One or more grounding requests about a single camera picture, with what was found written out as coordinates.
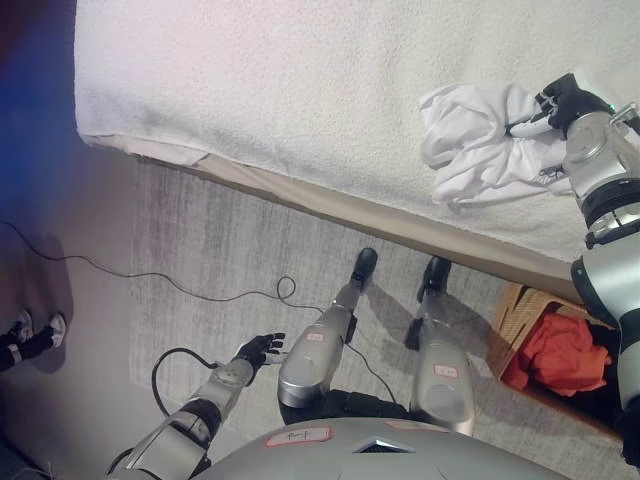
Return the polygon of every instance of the sneaker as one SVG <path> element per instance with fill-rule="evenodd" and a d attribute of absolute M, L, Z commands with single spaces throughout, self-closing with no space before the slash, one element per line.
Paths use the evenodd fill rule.
<path fill-rule="evenodd" d="M 23 310 L 18 314 L 18 320 L 9 330 L 9 335 L 16 337 L 20 343 L 24 343 L 33 337 L 33 319 L 29 310 Z"/>
<path fill-rule="evenodd" d="M 53 329 L 51 340 L 53 340 L 53 348 L 62 345 L 65 335 L 67 334 L 67 322 L 60 313 L 56 313 L 49 321 L 49 326 Z"/>

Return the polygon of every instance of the orange cloth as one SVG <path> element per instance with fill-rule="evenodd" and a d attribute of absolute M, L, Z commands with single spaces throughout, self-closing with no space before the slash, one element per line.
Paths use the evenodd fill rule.
<path fill-rule="evenodd" d="M 531 339 L 513 357 L 502 379 L 523 390 L 532 375 L 550 390 L 567 397 L 606 385 L 607 349 L 593 344 L 586 320 L 547 313 Z"/>

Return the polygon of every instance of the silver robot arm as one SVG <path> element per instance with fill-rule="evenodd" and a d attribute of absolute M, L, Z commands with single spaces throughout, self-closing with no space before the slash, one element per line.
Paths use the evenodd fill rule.
<path fill-rule="evenodd" d="M 144 438 L 110 480 L 187 480 L 210 466 L 207 450 L 251 384 L 266 354 L 277 354 L 284 334 L 255 337 L 227 365 L 218 365 L 180 410 Z"/>
<path fill-rule="evenodd" d="M 589 313 L 621 334 L 618 383 L 624 415 L 618 427 L 625 459 L 639 466 L 640 120 L 635 104 L 620 107 L 573 74 L 540 95 L 549 125 L 567 137 L 562 170 L 588 228 L 588 251 L 571 267 L 573 282 Z M 637 145 L 627 138 L 636 138 Z"/>

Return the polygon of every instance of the power cord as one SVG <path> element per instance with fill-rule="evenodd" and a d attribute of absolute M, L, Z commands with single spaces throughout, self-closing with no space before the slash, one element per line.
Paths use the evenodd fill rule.
<path fill-rule="evenodd" d="M 158 408 L 160 409 L 160 411 L 162 412 L 162 414 L 165 417 L 169 416 L 169 412 L 165 408 L 164 404 L 162 403 L 162 399 L 160 398 L 160 393 L 158 392 L 158 385 L 157 385 L 156 377 L 157 377 L 157 374 L 158 374 L 158 367 L 160 367 L 160 364 L 162 363 L 162 361 L 165 358 L 167 358 L 169 355 L 172 355 L 174 353 L 186 353 L 188 355 L 191 355 L 193 358 L 198 360 L 198 362 L 200 362 L 204 367 L 207 367 L 209 370 L 213 370 L 215 368 L 218 368 L 218 364 L 217 363 L 215 363 L 215 362 L 208 363 L 204 358 L 202 358 L 196 352 L 194 352 L 193 350 L 190 350 L 188 348 L 184 348 L 184 347 L 171 348 L 171 349 L 167 350 L 166 352 L 164 352 L 162 355 L 160 355 L 160 358 L 158 358 L 158 360 L 156 361 L 156 364 L 153 366 L 153 369 L 151 370 L 151 390 L 153 391 L 153 398 L 155 399 L 156 404 L 158 405 Z"/>
<path fill-rule="evenodd" d="M 13 230 L 13 232 L 18 235 L 18 237 L 20 237 L 20 239 L 22 240 L 22 242 L 27 246 L 27 248 L 29 250 L 31 250 L 31 252 L 35 255 L 37 255 L 38 257 L 41 257 L 45 260 L 51 261 L 51 262 L 66 262 L 68 260 L 82 260 L 86 263 L 88 263 L 90 266 L 92 266 L 93 268 L 100 270 L 104 273 L 107 273 L 109 275 L 113 275 L 115 277 L 119 277 L 119 278 L 125 278 L 125 279 L 135 279 L 135 278 L 143 278 L 143 277 L 159 277 L 162 278 L 164 280 L 166 280 L 167 282 L 169 282 L 176 290 L 184 293 L 185 295 L 189 295 L 191 297 L 194 298 L 198 298 L 200 300 L 204 300 L 207 302 L 214 302 L 214 303 L 227 303 L 227 302 L 234 302 L 236 300 L 239 300 L 243 297 L 249 296 L 249 295 L 259 295 L 265 298 L 269 298 L 271 300 L 278 300 L 280 302 L 282 302 L 284 305 L 291 307 L 291 308 L 300 308 L 300 309 L 305 309 L 305 310 L 315 310 L 316 312 L 319 312 L 320 314 L 324 313 L 324 310 L 320 307 L 314 306 L 314 305 L 303 305 L 303 304 L 295 304 L 295 303 L 290 303 L 287 300 L 291 297 L 293 297 L 293 295 L 296 293 L 296 290 L 298 288 L 298 285 L 296 284 L 296 281 L 290 277 L 289 275 L 283 275 L 282 277 L 280 277 L 278 279 L 278 281 L 276 282 L 276 294 L 273 295 L 271 293 L 267 293 L 264 292 L 262 290 L 249 290 L 246 292 L 243 292 L 239 295 L 235 295 L 233 297 L 229 297 L 229 298 L 213 298 L 213 297 L 209 297 L 206 295 L 202 295 L 199 293 L 196 293 L 184 286 L 182 286 L 179 282 L 177 282 L 176 280 L 174 280 L 173 278 L 171 278 L 169 275 L 165 274 L 165 273 L 161 273 L 161 272 L 142 272 L 142 273 L 121 273 L 118 272 L 116 270 L 113 270 L 109 267 L 106 267 L 104 265 L 101 265 L 100 263 L 98 263 L 97 261 L 95 261 L 94 259 L 92 259 L 91 257 L 85 256 L 85 255 L 63 255 L 63 256 L 51 256 L 51 255 L 47 255 L 43 252 L 41 252 L 38 248 L 36 248 L 30 241 L 29 239 L 27 239 L 27 237 L 22 233 L 22 231 L 16 227 L 13 223 L 8 222 L 6 220 L 0 220 L 0 225 L 5 225 L 6 227 L 9 227 L 11 230 Z M 291 290 L 286 293 L 283 294 L 282 293 L 282 284 L 283 282 L 289 281 L 291 283 Z M 378 380 L 380 380 L 380 382 L 384 385 L 384 387 L 386 388 L 387 392 L 389 393 L 389 396 L 391 397 L 391 399 L 395 402 L 395 396 L 393 395 L 393 392 L 391 391 L 391 389 L 389 388 L 389 385 L 387 384 L 387 382 L 385 382 L 382 377 L 380 375 L 378 375 L 376 372 L 373 371 L 373 369 L 370 367 L 369 362 L 367 361 L 367 358 L 364 356 L 363 353 L 361 353 L 360 351 L 358 351 L 355 347 L 353 347 L 352 345 L 347 344 L 347 347 L 349 347 L 349 349 L 351 349 L 353 352 L 355 352 L 356 354 L 358 354 L 362 360 L 364 361 L 364 365 L 367 368 L 367 370 L 369 371 L 369 373 L 371 373 L 371 375 L 373 375 L 374 377 L 376 377 Z M 192 355 L 194 358 L 196 358 L 200 363 L 202 363 L 205 366 L 209 366 L 209 365 L 213 365 L 213 364 L 208 364 L 206 361 L 204 361 L 204 359 L 202 359 L 202 357 L 200 357 L 199 355 L 197 355 L 195 352 L 188 350 L 188 349 L 183 349 L 181 350 L 183 351 L 183 353 L 188 353 L 189 355 Z M 154 366 L 154 370 L 152 371 L 152 378 L 154 378 L 153 373 L 157 371 L 157 368 L 160 366 L 160 362 L 161 360 L 164 360 L 164 358 L 166 358 L 166 356 L 168 355 L 168 353 L 165 352 L 162 354 L 162 356 L 160 357 L 160 359 L 158 359 L 158 361 L 156 362 L 156 365 Z M 156 403 L 158 403 L 158 407 L 160 408 L 160 410 L 162 411 L 162 413 L 164 413 L 165 415 L 167 415 L 167 410 L 164 408 L 164 406 L 162 405 L 162 400 L 159 400 L 160 397 L 159 395 L 157 395 L 157 388 L 154 388 L 154 397 L 156 398 Z"/>
<path fill-rule="evenodd" d="M 362 361 L 364 362 L 364 366 L 367 368 L 367 370 L 369 370 L 369 373 L 371 375 L 373 375 L 374 377 L 376 377 L 378 380 L 380 380 L 380 383 L 382 383 L 382 385 L 384 385 L 384 388 L 387 389 L 387 393 L 391 397 L 391 401 L 393 403 L 398 403 L 398 402 L 396 402 L 396 397 L 393 394 L 393 392 L 391 391 L 391 388 L 389 387 L 389 384 L 387 382 L 385 382 L 384 379 L 380 375 L 378 375 L 376 372 L 374 372 L 373 369 L 369 366 L 369 361 L 367 360 L 367 357 L 365 357 L 364 354 L 362 352 L 360 352 L 359 350 L 356 350 L 356 348 L 354 346 L 352 346 L 350 343 L 345 343 L 345 346 L 348 349 L 350 349 L 353 352 L 355 352 L 356 354 L 358 354 L 358 356 L 360 358 L 362 358 Z"/>

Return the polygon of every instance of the white towel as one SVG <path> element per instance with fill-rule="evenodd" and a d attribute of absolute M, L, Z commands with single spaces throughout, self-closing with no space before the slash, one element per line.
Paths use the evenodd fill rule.
<path fill-rule="evenodd" d="M 422 159 L 438 169 L 437 203 L 513 200 L 545 191 L 571 192 L 562 175 L 540 175 L 565 154 L 560 131 L 534 138 L 505 136 L 505 125 L 540 111 L 532 95 L 507 82 L 453 84 L 422 98 Z"/>

